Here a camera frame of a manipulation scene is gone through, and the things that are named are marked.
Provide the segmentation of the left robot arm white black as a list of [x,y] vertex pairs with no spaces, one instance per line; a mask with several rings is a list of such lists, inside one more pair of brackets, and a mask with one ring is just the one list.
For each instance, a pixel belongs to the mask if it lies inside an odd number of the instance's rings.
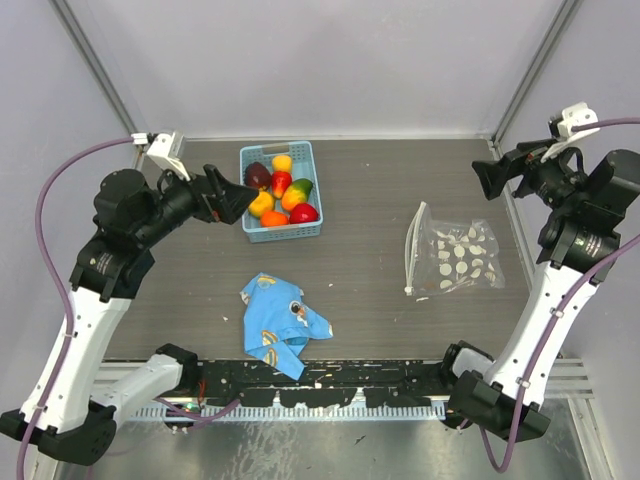
[[150,187],[123,169],[105,177],[94,199],[95,235],[81,249],[66,290],[71,326],[64,325],[30,398],[1,416],[1,431],[55,460],[89,466],[108,450],[118,427],[146,403],[200,384],[195,353],[165,344],[137,370],[100,393],[93,384],[117,325],[154,264],[151,249],[195,218],[233,224],[258,196],[213,165],[187,179],[162,172]]

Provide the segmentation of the clear polka dot zip bag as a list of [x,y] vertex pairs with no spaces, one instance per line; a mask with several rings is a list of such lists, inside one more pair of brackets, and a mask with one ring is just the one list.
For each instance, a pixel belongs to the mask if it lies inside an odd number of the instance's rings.
[[404,293],[409,297],[505,287],[499,244],[489,223],[436,220],[426,202],[419,204],[406,233],[404,271]]

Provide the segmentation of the small orange fake tangerine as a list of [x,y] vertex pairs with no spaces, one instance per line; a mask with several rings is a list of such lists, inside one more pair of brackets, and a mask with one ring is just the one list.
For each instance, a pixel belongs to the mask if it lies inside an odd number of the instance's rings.
[[293,159],[287,154],[279,154],[272,158],[272,168],[275,172],[291,173],[293,168]]

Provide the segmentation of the bright orange fake ball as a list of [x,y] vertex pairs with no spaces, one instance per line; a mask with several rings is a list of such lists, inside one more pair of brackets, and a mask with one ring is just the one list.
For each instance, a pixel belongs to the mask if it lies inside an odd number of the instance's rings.
[[280,211],[269,210],[260,217],[260,225],[263,228],[275,228],[289,224],[289,217]]

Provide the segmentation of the red fake strawberry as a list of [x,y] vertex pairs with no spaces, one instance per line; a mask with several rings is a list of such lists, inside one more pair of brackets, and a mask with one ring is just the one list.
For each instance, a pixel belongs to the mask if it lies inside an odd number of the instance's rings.
[[287,172],[274,172],[271,176],[271,192],[280,200],[292,183],[292,176]]

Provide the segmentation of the yellow fake lemon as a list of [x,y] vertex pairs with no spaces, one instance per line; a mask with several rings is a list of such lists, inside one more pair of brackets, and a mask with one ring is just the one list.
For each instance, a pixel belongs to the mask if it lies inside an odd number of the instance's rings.
[[254,218],[260,219],[266,212],[273,211],[275,199],[270,192],[260,190],[258,196],[251,202],[248,211]]

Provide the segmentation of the orange fake fruit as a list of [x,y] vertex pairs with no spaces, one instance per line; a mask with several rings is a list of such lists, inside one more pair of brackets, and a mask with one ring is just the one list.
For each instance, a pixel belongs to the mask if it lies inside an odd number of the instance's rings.
[[313,182],[307,178],[294,180],[281,198],[282,209],[291,212],[298,204],[306,203],[313,186]]

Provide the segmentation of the dark red fake fruit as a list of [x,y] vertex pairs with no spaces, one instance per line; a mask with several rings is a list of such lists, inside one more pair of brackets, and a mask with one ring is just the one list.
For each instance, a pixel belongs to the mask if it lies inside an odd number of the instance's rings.
[[244,184],[248,187],[266,191],[271,187],[271,182],[271,172],[259,162],[249,164],[244,170]]

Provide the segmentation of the red fake apple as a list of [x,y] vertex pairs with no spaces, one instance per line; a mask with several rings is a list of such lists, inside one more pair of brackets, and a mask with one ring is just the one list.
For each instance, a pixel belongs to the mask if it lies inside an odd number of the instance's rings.
[[290,224],[312,223],[319,220],[319,212],[309,203],[297,204],[289,214]]

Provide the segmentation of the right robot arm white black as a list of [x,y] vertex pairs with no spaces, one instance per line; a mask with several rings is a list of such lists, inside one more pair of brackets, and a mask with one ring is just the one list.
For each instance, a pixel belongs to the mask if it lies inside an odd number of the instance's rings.
[[621,253],[616,227],[639,196],[639,155],[609,152],[591,173],[576,147],[548,152],[553,139],[523,142],[498,161],[472,164],[487,199],[514,178],[514,197],[536,195],[551,213],[541,229],[532,288],[503,352],[492,357],[460,341],[449,346],[438,379],[450,393],[445,423],[476,424],[506,440],[536,439],[550,420],[541,412],[550,371],[582,308]]

